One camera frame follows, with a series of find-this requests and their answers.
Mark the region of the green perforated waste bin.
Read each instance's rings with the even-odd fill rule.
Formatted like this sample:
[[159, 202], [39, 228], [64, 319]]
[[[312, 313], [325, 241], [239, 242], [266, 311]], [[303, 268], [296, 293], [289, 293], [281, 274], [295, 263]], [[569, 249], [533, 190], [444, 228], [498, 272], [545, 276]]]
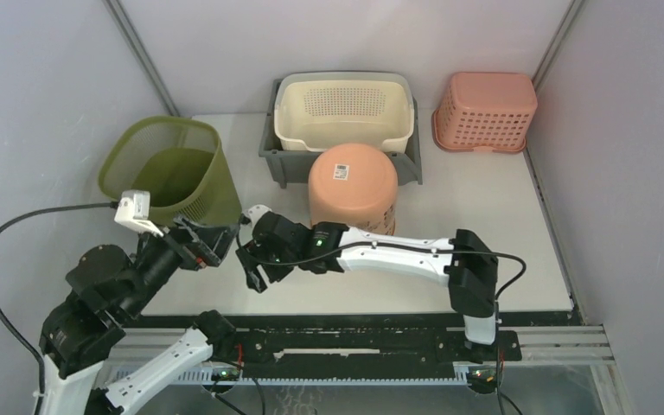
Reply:
[[161, 226], [173, 226], [178, 215], [202, 225], [231, 225], [241, 214], [218, 131], [189, 118], [153, 116], [129, 127], [97, 182], [113, 200], [128, 190], [149, 192], [149, 219]]

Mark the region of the orange plastic bucket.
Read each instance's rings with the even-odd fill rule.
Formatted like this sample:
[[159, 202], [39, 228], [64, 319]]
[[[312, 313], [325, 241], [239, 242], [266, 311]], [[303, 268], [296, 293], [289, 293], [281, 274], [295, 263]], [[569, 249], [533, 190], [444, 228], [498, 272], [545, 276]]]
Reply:
[[397, 171], [384, 152], [367, 144], [336, 145], [310, 169], [310, 223], [339, 222], [392, 235], [398, 189]]

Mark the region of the pink perforated plastic basket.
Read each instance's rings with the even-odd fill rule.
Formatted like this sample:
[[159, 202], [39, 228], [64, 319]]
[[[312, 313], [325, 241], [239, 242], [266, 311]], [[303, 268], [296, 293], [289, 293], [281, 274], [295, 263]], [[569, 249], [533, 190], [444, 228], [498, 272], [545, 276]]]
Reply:
[[434, 143], [450, 152], [518, 153], [538, 107], [522, 73], [455, 73], [432, 114]]

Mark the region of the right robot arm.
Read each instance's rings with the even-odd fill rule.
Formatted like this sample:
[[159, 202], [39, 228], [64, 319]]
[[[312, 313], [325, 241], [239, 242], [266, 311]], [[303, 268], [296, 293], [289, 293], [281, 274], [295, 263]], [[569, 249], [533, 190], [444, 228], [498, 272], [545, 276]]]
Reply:
[[306, 227], [265, 205], [246, 210], [239, 224], [252, 232], [236, 250], [251, 290], [262, 293], [296, 269], [316, 275], [385, 271], [423, 278], [449, 292], [450, 307], [463, 317], [470, 356], [486, 360], [500, 346], [495, 301], [499, 260], [471, 231], [459, 230], [454, 239], [411, 239], [338, 222]]

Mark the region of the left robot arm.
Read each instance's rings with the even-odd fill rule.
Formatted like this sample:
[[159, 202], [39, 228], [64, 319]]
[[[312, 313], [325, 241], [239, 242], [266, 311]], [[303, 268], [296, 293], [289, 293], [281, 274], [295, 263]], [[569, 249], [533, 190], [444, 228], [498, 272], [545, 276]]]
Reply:
[[205, 226], [178, 216], [172, 227], [116, 213], [115, 222], [139, 235], [135, 258], [119, 246], [97, 246], [66, 276], [72, 290], [46, 318], [40, 349], [45, 390], [39, 414], [134, 414], [185, 370], [229, 358], [235, 327], [218, 311], [200, 313], [184, 334], [132, 375], [93, 386], [114, 346], [179, 269], [219, 266], [236, 225]]

